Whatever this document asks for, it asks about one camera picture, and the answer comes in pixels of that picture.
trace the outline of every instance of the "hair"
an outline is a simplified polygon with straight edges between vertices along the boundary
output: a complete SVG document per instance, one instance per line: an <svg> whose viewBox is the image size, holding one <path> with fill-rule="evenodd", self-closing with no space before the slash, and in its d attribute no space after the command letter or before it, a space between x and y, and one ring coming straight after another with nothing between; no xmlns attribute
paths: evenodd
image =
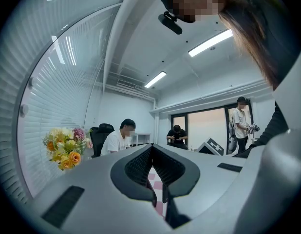
<svg viewBox="0 0 301 234"><path fill-rule="evenodd" d="M250 27L242 27L233 16L226 10L230 5L238 5L243 13L251 18ZM275 89L280 81L276 66L271 60L268 50L264 47L265 34L263 27L256 16L255 7L249 0L228 0L226 7L219 13L223 24L233 31L235 41L240 49L246 49L258 65L264 78Z"/></svg>
<svg viewBox="0 0 301 234"><path fill-rule="evenodd" d="M123 127L124 127L125 125L126 125L126 126L132 126L132 127L135 128L135 122L134 122L133 120L131 120L131 119L125 119L125 120L121 123L120 129L123 129Z"/></svg>
<svg viewBox="0 0 301 234"><path fill-rule="evenodd" d="M175 125L175 126L173 127L173 129L174 129L174 131L176 131L176 132L181 131L181 127L180 127L179 125Z"/></svg>

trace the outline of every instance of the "black hair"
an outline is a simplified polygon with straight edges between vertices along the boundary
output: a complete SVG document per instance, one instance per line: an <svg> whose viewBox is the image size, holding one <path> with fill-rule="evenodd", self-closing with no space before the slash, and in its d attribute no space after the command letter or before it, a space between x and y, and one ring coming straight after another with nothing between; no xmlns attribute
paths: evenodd
<svg viewBox="0 0 301 234"><path fill-rule="evenodd" d="M173 129L174 129L174 131L176 131L176 132L181 131L181 127L180 127L179 125L175 125L175 126L173 127Z"/></svg>
<svg viewBox="0 0 301 234"><path fill-rule="evenodd" d="M131 119L125 119L121 125L120 125L120 129L123 129L124 125L127 125L127 126L132 126L135 128L135 122Z"/></svg>

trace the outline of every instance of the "floor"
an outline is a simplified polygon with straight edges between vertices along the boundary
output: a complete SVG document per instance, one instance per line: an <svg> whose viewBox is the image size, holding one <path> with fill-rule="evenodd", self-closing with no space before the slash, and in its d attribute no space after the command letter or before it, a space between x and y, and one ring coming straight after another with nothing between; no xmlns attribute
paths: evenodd
<svg viewBox="0 0 301 234"><path fill-rule="evenodd" d="M155 169L152 167L148 176L148 179L150 181L151 186L154 188L154 191L157 196L157 206L156 210L159 215L161 215L163 218L166 216L167 211L167 203L162 202L162 182L160 177L158 176Z"/></svg>

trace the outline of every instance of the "black window frame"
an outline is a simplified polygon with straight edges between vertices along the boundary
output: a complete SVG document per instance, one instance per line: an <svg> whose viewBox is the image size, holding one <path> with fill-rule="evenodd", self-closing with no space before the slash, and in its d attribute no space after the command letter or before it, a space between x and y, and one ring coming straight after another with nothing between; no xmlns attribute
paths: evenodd
<svg viewBox="0 0 301 234"><path fill-rule="evenodd" d="M186 112L186 113L171 115L171 129L173 128L173 119L174 118L185 117L185 129L184 130L188 134L188 115L189 114L200 113L200 112L205 112L205 111L211 111L211 110L216 110L216 109L224 108L225 118L226 118L226 154L227 154L227 150L228 150L228 138L229 138L228 124L230 122L228 110L232 109L232 108L237 108L237 105L238 105L238 103L235 102L235 103L227 104L227 105L224 105L224 106L207 108L207 109L202 109L202 110L197 110L197 111L190 111L190 112ZM249 106L249 111L250 111L251 124L253 124L253 114L252 114L251 100L249 100L248 106Z"/></svg>

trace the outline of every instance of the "purple flower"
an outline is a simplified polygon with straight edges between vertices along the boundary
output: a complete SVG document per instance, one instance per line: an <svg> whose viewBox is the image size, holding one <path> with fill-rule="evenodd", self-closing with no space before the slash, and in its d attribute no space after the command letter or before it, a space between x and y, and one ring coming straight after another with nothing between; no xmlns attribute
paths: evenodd
<svg viewBox="0 0 301 234"><path fill-rule="evenodd" d="M74 138L83 139L85 137L85 133L82 128L74 129Z"/></svg>

